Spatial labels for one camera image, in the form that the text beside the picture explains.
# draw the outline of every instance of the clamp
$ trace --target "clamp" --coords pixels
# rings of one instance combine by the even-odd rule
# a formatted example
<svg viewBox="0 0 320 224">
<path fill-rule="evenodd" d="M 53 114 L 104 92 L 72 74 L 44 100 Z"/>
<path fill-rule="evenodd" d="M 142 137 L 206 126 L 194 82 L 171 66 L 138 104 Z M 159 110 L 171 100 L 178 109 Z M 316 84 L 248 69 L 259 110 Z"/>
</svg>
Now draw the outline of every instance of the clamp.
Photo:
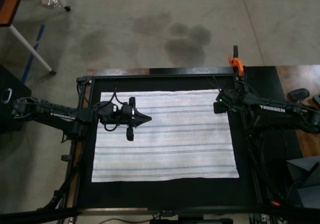
<svg viewBox="0 0 320 224">
<path fill-rule="evenodd" d="M 230 66 L 233 68 L 237 68 L 238 76 L 242 77 L 244 75 L 244 66 L 242 65 L 242 61 L 238 58 L 238 46 L 233 46 L 233 59 L 231 56 L 228 57 Z"/>
</svg>

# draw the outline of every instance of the wooden table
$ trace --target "wooden table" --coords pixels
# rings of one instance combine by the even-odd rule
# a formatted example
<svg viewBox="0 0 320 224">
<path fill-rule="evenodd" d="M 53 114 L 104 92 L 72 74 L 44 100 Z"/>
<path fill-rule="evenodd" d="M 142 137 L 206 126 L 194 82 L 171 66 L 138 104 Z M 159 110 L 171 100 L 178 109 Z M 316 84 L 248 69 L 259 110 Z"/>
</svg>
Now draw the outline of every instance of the wooden table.
<svg viewBox="0 0 320 224">
<path fill-rule="evenodd" d="M 303 103 L 307 105 L 315 105 L 312 102 L 312 96 L 320 93 L 320 65 L 313 66 L 279 66 L 276 68 L 284 95 L 287 96 L 288 92 L 299 89 L 306 88 L 310 91 L 310 97 L 306 98 Z M 87 76 L 132 76 L 132 75 L 149 75 L 149 68 L 139 68 L 139 69 L 105 69 L 105 70 L 88 70 Z M 90 95 L 90 84 L 86 88 L 86 97 L 89 98 Z M 296 131 L 301 151 L 304 157 L 319 156 L 320 155 L 320 135 L 305 133 L 301 130 Z M 83 143 L 79 141 L 76 145 L 75 159 L 73 160 L 73 165 L 78 161 L 78 157 Z M 67 204 L 68 208 L 75 206 L 76 197 L 76 187 L 77 187 L 77 177 L 72 181 L 68 193 Z M 128 208 L 127 211 L 138 211 L 139 208 Z M 119 212 L 123 211 L 122 208 L 100 208 L 86 209 L 83 211 L 104 211 L 105 213 L 112 212 L 117 215 Z"/>
<path fill-rule="evenodd" d="M 320 65 L 278 66 L 276 70 L 285 96 L 290 91 L 306 88 L 310 96 L 302 102 L 317 107 L 312 97 L 320 93 Z M 296 135 L 304 157 L 320 156 L 320 134 L 297 130 Z"/>
<path fill-rule="evenodd" d="M 16 38 L 39 60 L 39 62 L 49 71 L 51 75 L 56 72 L 47 64 L 47 62 L 37 53 L 37 51 L 28 43 L 28 41 L 18 32 L 12 25 L 17 9 L 21 0 L 4 0 L 0 9 L 0 27 L 9 28 Z M 59 3 L 65 8 L 67 12 L 70 11 L 70 6 L 67 5 L 65 0 L 58 0 Z"/>
</svg>

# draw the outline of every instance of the metal stand base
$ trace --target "metal stand base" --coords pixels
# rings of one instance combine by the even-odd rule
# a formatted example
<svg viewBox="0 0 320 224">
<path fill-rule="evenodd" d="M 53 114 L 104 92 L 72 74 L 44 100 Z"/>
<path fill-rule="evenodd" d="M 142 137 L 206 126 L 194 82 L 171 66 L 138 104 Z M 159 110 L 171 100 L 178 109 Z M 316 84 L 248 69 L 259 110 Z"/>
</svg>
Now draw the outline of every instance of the metal stand base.
<svg viewBox="0 0 320 224">
<path fill-rule="evenodd" d="M 42 6 L 45 8 L 60 8 L 58 0 L 41 0 Z"/>
</svg>

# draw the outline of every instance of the concrete floor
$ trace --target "concrete floor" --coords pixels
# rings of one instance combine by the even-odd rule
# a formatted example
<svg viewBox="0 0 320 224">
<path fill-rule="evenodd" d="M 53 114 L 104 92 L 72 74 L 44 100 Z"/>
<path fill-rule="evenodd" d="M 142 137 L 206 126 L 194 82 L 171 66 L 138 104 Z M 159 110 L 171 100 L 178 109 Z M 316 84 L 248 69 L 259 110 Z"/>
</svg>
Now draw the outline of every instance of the concrete floor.
<svg viewBox="0 0 320 224">
<path fill-rule="evenodd" d="M 87 70 L 228 66 L 233 45 L 246 66 L 313 65 L 320 60 L 320 0 L 66 0 L 71 12 L 22 0 L 14 26 L 57 71 L 35 59 L 32 95 L 77 104 L 76 78 Z M 0 29 L 0 63 L 21 79 L 30 53 Z M 65 178 L 62 133 L 30 122 L 0 136 L 0 212 L 44 206 Z M 81 217 L 78 223 L 104 218 Z M 235 223 L 248 223 L 236 216 Z"/>
</svg>

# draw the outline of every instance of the striped towel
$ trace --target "striped towel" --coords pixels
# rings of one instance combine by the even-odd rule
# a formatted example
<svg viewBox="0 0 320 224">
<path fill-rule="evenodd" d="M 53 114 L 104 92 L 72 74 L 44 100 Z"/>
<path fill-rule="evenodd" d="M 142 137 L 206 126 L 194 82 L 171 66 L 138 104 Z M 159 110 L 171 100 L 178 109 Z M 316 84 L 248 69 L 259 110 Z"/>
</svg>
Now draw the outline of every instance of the striped towel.
<svg viewBox="0 0 320 224">
<path fill-rule="evenodd" d="M 99 124 L 91 181 L 238 178 L 228 116 L 213 110 L 218 93 L 117 93 L 121 102 L 135 97 L 137 110 L 152 120 L 134 129 L 134 141 L 127 141 L 126 126 L 107 132 Z M 111 96 L 111 92 L 103 92 L 100 100 L 108 101 Z"/>
</svg>

